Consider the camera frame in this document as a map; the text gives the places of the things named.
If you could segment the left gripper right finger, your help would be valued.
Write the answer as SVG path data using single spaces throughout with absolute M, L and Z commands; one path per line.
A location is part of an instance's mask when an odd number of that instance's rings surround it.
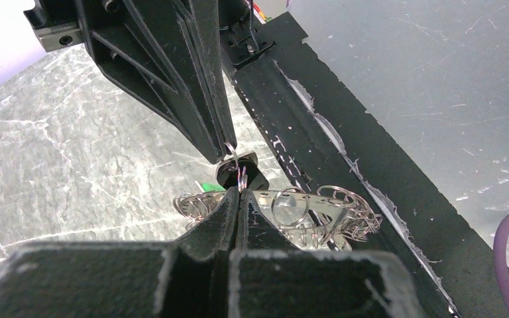
M 230 317 L 424 317 L 412 277 L 379 250 L 300 250 L 241 194 L 229 256 Z

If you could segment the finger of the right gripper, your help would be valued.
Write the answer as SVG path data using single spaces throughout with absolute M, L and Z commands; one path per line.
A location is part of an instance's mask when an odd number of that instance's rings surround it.
M 201 59 L 206 66 L 205 78 L 213 100 L 218 146 L 226 152 L 229 145 L 237 145 L 237 139 L 221 69 L 218 2 L 191 0 L 190 11 L 199 37 Z
M 209 162 L 217 142 L 190 1 L 76 1 L 85 47 L 101 73 L 174 125 Z

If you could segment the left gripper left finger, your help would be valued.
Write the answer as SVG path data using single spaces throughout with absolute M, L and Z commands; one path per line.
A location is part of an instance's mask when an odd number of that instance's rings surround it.
M 0 271 L 0 317 L 226 317 L 240 195 L 170 242 L 32 242 Z

